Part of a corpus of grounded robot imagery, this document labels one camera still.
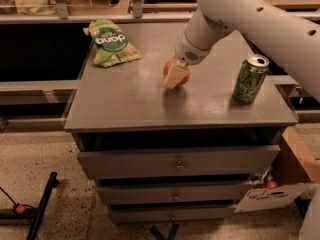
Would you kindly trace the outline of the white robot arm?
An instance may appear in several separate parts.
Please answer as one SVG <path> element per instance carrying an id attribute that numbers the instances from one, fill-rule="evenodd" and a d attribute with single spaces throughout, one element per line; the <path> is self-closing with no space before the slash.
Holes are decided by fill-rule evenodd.
<path id="1" fill-rule="evenodd" d="M 263 0 L 197 0 L 163 73 L 173 89 L 212 47 L 237 30 L 320 101 L 320 26 Z"/>

